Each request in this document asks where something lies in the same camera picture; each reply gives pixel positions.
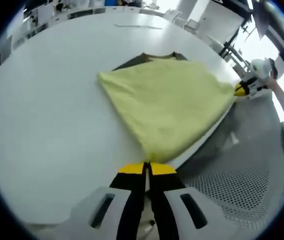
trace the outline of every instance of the white table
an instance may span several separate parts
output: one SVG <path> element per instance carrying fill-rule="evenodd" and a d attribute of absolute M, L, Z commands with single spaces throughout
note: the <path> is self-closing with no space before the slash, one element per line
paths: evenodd
<path fill-rule="evenodd" d="M 162 29 L 114 26 L 125 23 Z M 0 66 L 0 192 L 21 220 L 60 223 L 76 203 L 108 186 L 120 166 L 144 159 L 96 74 L 142 52 L 173 51 L 202 61 L 221 81 L 239 81 L 190 33 L 135 13 L 63 22 L 32 37 Z"/>

